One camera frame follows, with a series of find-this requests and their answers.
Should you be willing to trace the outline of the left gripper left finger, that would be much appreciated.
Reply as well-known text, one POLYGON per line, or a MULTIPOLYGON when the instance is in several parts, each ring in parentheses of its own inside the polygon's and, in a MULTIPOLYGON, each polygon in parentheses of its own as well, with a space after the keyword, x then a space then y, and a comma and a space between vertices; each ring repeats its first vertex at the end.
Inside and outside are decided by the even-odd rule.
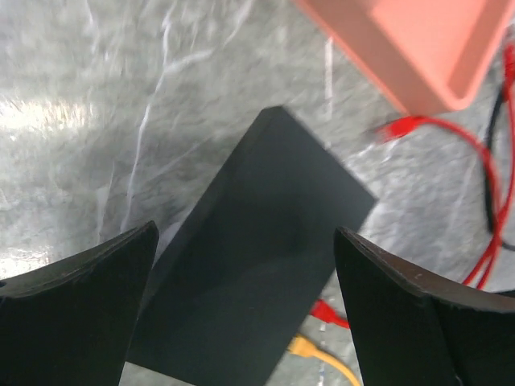
POLYGON ((154 222, 1 281, 3 385, 117 385, 159 241, 154 222))

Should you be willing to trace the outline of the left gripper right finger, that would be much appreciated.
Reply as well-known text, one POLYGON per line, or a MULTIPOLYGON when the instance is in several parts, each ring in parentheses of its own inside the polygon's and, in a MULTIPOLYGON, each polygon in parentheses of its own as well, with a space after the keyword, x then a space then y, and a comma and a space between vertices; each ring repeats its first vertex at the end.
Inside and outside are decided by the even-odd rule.
POLYGON ((337 228, 334 255, 366 385, 512 385, 514 292, 441 277, 337 228))

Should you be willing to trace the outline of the black network switch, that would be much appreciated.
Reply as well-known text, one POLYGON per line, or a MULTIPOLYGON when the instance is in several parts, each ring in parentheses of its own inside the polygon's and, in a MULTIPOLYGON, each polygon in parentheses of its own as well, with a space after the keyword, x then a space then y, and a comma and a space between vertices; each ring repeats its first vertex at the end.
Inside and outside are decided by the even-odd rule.
POLYGON ((128 360, 263 385, 376 200, 285 108, 263 109, 154 266, 128 360))

